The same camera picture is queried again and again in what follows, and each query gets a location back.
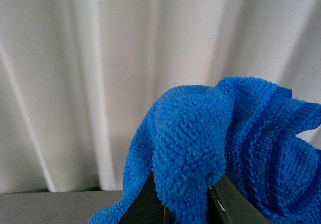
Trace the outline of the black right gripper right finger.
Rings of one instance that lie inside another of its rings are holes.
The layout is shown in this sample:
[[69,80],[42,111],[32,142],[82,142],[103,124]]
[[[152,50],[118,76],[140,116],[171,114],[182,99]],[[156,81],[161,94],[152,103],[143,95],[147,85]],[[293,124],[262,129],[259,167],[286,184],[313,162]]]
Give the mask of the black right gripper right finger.
[[208,223],[258,223],[258,212],[224,175],[208,187]]

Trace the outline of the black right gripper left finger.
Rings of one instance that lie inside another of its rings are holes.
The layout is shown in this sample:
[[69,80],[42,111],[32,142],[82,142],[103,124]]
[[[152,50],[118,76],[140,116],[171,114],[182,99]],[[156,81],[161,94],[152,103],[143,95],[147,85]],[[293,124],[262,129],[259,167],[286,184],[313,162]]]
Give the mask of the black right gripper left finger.
[[170,210],[162,204],[156,192],[153,172],[148,176],[137,198],[121,217],[119,224],[171,224]]

